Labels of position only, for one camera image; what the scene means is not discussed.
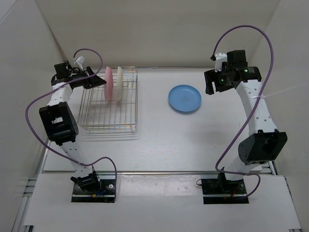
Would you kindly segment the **blue plastic plate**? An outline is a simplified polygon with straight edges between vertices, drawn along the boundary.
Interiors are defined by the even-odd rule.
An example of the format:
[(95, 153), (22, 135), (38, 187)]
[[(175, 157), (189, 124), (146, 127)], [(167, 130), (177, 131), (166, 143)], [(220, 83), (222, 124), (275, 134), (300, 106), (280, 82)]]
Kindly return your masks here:
[(177, 85), (168, 94), (170, 106), (177, 112), (190, 114), (201, 106), (200, 92), (190, 85)]

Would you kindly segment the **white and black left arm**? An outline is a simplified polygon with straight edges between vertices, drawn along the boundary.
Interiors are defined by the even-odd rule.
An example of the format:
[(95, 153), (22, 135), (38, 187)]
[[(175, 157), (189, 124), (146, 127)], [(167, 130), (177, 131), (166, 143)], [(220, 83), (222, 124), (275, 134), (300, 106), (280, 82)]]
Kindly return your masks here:
[(85, 70), (81, 70), (79, 67), (72, 67), (68, 61), (56, 64), (54, 68), (56, 74), (52, 77), (51, 84), (53, 90), (58, 87), (60, 90), (52, 94), (48, 105), (39, 109), (39, 114), (49, 140), (55, 142), (63, 150), (65, 156), (70, 158), (75, 170), (75, 176), (71, 177), (71, 180), (82, 191), (95, 194), (101, 190), (101, 181), (93, 166), (86, 167), (81, 165), (85, 160), (76, 140), (79, 134), (79, 127), (70, 110), (68, 101), (74, 88), (83, 87), (91, 89), (102, 86), (107, 82), (95, 75), (94, 77), (78, 80), (63, 87), (63, 84), (71, 80), (87, 77), (94, 74), (94, 72), (89, 66)]

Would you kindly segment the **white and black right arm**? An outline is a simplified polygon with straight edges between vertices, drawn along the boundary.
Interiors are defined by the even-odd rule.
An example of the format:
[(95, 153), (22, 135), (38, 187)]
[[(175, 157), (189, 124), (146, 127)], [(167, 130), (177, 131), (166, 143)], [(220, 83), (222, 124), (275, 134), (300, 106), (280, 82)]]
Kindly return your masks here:
[(248, 138), (238, 145), (238, 156), (223, 168), (217, 188), (228, 193), (255, 167), (274, 161), (287, 142), (287, 134), (272, 121), (262, 89), (262, 76), (257, 67), (249, 66), (244, 50), (218, 53), (211, 57), (215, 68), (204, 73), (206, 94), (235, 89), (248, 119)]

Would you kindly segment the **pink plastic plate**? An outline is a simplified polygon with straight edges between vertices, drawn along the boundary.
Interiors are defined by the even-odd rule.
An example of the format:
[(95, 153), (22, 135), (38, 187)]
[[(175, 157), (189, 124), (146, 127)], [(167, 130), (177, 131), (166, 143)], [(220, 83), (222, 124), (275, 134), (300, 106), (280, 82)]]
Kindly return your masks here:
[(106, 84), (104, 86), (105, 101), (111, 101), (112, 90), (113, 90), (113, 76), (112, 76), (112, 69), (108, 66), (105, 69), (105, 81), (106, 81)]

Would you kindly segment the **cream plastic plate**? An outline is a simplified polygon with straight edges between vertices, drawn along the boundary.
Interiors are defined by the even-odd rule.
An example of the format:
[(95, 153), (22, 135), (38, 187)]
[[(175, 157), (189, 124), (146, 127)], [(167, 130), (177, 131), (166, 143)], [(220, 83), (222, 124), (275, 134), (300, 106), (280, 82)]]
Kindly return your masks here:
[(122, 99), (123, 93), (123, 69), (118, 66), (117, 68), (117, 86), (116, 86), (116, 100), (120, 101)]

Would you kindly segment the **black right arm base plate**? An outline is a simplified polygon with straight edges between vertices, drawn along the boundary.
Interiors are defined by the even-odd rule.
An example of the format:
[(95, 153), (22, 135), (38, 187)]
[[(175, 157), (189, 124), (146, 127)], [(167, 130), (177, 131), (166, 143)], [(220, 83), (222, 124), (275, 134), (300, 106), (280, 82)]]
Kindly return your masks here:
[(249, 203), (243, 179), (230, 181), (218, 174), (217, 178), (198, 179), (196, 185), (202, 187), (203, 204)]

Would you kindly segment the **aluminium table frame rail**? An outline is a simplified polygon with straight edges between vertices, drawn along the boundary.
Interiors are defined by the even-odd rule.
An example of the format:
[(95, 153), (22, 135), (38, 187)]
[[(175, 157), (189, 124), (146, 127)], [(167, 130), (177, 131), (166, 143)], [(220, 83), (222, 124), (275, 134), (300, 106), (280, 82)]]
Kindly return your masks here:
[(277, 171), (273, 161), (269, 161), (265, 164), (262, 164), (261, 168), (262, 168), (260, 172), (261, 174), (277, 175)]

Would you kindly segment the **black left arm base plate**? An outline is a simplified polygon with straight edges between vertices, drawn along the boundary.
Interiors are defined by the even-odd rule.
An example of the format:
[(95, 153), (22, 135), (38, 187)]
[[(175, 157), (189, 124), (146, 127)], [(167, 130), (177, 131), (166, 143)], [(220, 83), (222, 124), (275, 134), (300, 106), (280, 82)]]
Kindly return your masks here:
[(71, 177), (74, 183), (71, 202), (73, 203), (115, 203), (116, 180), (100, 179), (97, 172), (86, 177)]

